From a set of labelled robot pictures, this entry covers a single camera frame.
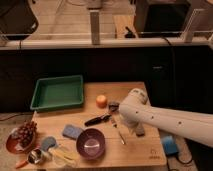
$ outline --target copper bowl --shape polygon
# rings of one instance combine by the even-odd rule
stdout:
[[[33,149],[35,142],[36,142],[36,133],[33,134],[33,138],[28,146],[26,146],[23,149],[18,150],[16,147],[19,145],[19,142],[18,142],[18,140],[13,139],[12,135],[10,134],[7,139],[7,142],[6,142],[6,149],[7,149],[7,151],[9,151],[10,153],[13,153],[13,154],[28,153],[30,150]]]
[[[79,135],[76,148],[83,158],[97,159],[105,151],[105,137],[98,129],[86,129]]]

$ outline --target dark background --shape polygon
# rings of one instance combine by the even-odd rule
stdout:
[[[1,51],[0,112],[29,111],[37,79],[76,74],[84,82],[144,81],[152,106],[213,114],[208,46]],[[187,142],[198,169],[211,170],[212,148]]]

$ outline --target wooden table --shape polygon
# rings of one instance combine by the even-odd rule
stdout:
[[[99,109],[95,99],[97,95],[104,94],[109,101],[121,102],[132,88],[145,89],[143,82],[122,83],[86,83],[84,85],[85,102],[81,109],[61,110],[47,113],[34,113],[33,120],[38,124],[38,142],[47,136],[54,136],[59,144],[69,150],[76,152],[76,141],[64,138],[61,133],[66,124],[72,124],[85,129],[84,122],[107,112],[107,109]],[[160,142],[158,130],[155,127],[143,124],[145,136],[137,137],[130,134],[127,127],[121,124],[119,114],[115,114],[118,128],[123,135],[126,145],[122,145],[118,133],[111,122],[101,123],[93,126],[103,132],[106,139],[105,154],[97,160],[87,161],[79,156],[76,168],[112,168],[140,170],[144,168],[164,168],[166,157]],[[57,169],[61,166],[53,161],[45,162],[43,165],[31,165],[22,169]]]

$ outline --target green plastic tray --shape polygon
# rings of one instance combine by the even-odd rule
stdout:
[[[84,102],[81,75],[39,79],[31,101],[37,112],[81,107]]]

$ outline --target red grapes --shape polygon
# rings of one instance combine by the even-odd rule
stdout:
[[[12,133],[12,138],[16,139],[20,146],[27,147],[33,139],[33,135],[37,129],[37,123],[34,121],[25,122],[17,130]]]

